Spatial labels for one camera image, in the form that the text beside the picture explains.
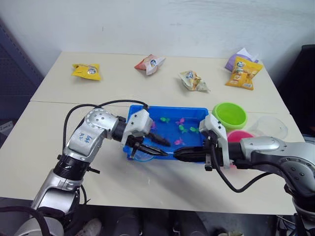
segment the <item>white table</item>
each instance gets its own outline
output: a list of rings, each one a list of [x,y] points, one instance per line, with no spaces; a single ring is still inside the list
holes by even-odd
[[[64,117],[74,105],[29,103],[0,149],[0,196],[30,200],[35,197],[48,172],[57,163],[57,155],[62,151]],[[128,112],[128,107],[124,106],[108,106],[107,109],[125,117]],[[88,110],[82,108],[73,113],[67,138]],[[263,115],[248,113],[245,129]],[[285,141],[303,142],[291,115],[270,115],[288,127]],[[295,212],[290,195],[284,192],[284,180],[276,175],[267,176],[244,193],[237,194],[215,171],[204,171],[203,165],[177,160],[127,161],[121,145],[109,140],[104,140],[92,167],[101,171],[99,175],[86,173],[84,177],[84,187],[91,198],[89,204],[93,205],[255,214]],[[234,168],[224,172],[236,187],[261,173]]]
[[[133,67],[145,56],[62,52],[31,101],[94,103],[138,99],[149,105],[205,107],[235,102],[248,112],[289,114],[276,87],[263,68],[253,79],[254,90],[225,86],[231,72],[227,59],[167,57],[163,66],[147,77]],[[74,63],[99,63],[101,81],[71,76]],[[178,73],[195,70],[209,92],[188,91]]]

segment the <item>white wall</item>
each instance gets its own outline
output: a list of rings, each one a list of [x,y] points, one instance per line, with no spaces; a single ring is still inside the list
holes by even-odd
[[[60,51],[227,58],[244,46],[277,83],[315,43],[314,0],[0,0],[0,18],[44,75]]]

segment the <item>floor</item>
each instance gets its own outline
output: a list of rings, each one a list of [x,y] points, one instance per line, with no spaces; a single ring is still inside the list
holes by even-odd
[[[30,206],[31,201],[9,198],[0,198],[0,207],[4,206]],[[101,236],[110,236],[113,233],[117,219],[130,208],[113,206],[80,206],[74,219],[77,226],[65,235],[70,236],[78,232],[83,225],[92,218],[99,218],[103,223]],[[144,219],[144,235],[167,236],[169,235],[169,210],[142,209]],[[246,236],[272,236],[275,235],[274,227],[276,217],[271,215],[227,214],[227,213],[197,213],[205,225],[209,235],[216,228],[225,228],[229,231],[240,231]],[[24,213],[0,213],[0,232],[12,236],[28,218]]]

